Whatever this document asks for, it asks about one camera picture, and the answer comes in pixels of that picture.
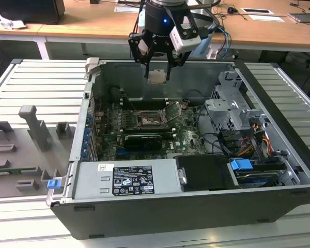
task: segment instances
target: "white paper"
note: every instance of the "white paper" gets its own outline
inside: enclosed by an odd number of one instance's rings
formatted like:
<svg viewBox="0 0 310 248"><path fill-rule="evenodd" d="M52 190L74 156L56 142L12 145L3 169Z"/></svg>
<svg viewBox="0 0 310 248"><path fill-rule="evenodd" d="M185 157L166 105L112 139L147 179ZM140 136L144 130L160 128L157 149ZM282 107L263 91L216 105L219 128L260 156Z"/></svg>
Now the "white paper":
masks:
<svg viewBox="0 0 310 248"><path fill-rule="evenodd" d="M115 164L98 164L99 172L112 172Z"/></svg>
<svg viewBox="0 0 310 248"><path fill-rule="evenodd" d="M21 20L12 21L12 20L2 17L1 15L0 15L0 24L2 27L8 30L26 27L26 25Z"/></svg>
<svg viewBox="0 0 310 248"><path fill-rule="evenodd" d="M271 22L284 22L280 17L272 17L270 15L254 15L250 14L249 17L254 21L271 21Z"/></svg>

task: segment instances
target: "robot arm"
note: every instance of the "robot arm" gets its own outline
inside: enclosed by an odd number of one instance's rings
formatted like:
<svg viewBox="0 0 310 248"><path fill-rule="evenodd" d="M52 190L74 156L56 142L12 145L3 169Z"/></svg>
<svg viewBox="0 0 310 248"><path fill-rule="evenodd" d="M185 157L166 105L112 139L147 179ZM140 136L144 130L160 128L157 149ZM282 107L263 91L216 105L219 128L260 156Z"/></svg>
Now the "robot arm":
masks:
<svg viewBox="0 0 310 248"><path fill-rule="evenodd" d="M146 66L145 78L148 78L153 56L166 54L166 80L169 80L172 67L183 66L192 50L214 31L206 27L198 28L193 17L195 14L190 10L209 8L219 2L188 6L184 0L146 0L145 28L141 34L131 33L129 36L134 60Z"/></svg>

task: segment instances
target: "wooden desk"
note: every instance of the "wooden desk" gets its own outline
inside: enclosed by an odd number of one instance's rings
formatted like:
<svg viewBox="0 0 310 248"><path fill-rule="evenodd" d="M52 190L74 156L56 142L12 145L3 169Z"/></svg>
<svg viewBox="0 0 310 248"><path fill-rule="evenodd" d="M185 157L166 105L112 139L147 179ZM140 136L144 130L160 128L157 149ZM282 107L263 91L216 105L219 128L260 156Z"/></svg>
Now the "wooden desk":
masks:
<svg viewBox="0 0 310 248"><path fill-rule="evenodd" d="M296 7L290 6L291 0L226 0L226 4L233 4L240 14L244 14L241 8L269 9L274 15L286 16L289 13L302 13ZM300 7L310 12L310 2L300 2ZM213 12L227 13L227 6L214 8ZM291 17L281 17L285 22L254 21L248 15L244 15L245 21L240 15L227 16L224 26L232 36L232 47L248 48L262 46L269 50L296 51L310 48L310 25L296 24Z"/></svg>
<svg viewBox="0 0 310 248"><path fill-rule="evenodd" d="M275 15L286 16L290 12L301 12L289 6L290 0L226 0L226 4L234 4L240 9L270 9ZM308 12L310 2L300 2ZM4 30L0 27L0 39L31 40L38 45L42 58L50 58L46 42L78 42L82 43L86 53L86 43L127 44L137 14L114 12L116 4L102 2L89 4L89 1L65 0L65 16L59 25L28 24L28 29ZM213 12L226 13L227 6L214 8ZM285 22L254 21L248 15L248 21L239 15L227 16L224 26L232 36L231 48L300 51L310 52L310 25L296 24L290 17L281 17ZM215 34L212 46L224 42L222 34Z"/></svg>

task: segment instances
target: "white desk leg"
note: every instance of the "white desk leg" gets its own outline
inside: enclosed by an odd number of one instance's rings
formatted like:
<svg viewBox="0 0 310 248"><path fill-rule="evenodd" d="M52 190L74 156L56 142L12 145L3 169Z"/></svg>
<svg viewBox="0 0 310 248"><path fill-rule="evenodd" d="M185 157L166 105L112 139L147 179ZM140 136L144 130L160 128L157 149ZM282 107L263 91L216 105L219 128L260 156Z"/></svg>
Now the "white desk leg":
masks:
<svg viewBox="0 0 310 248"><path fill-rule="evenodd" d="M88 52L87 52L87 48L86 48L86 43L81 43L82 45L82 52L83 52L83 55L87 55Z"/></svg>
<svg viewBox="0 0 310 248"><path fill-rule="evenodd" d="M219 49L221 48L221 46L222 44L219 44L219 43L215 43L215 44L210 43L210 46L209 46L210 49L207 54L207 59L216 59L217 53Z"/></svg>
<svg viewBox="0 0 310 248"><path fill-rule="evenodd" d="M37 43L40 55L42 59L52 59L50 50L47 48L46 39L44 37L39 37L34 40Z"/></svg>

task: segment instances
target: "side panel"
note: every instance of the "side panel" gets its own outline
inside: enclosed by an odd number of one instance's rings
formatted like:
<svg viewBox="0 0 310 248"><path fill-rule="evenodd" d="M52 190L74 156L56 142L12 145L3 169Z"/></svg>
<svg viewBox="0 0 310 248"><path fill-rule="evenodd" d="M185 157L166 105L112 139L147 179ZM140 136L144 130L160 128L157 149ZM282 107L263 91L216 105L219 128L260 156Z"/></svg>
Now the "side panel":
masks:
<svg viewBox="0 0 310 248"><path fill-rule="evenodd" d="M274 222L310 203L310 188L51 206L76 239Z"/></svg>

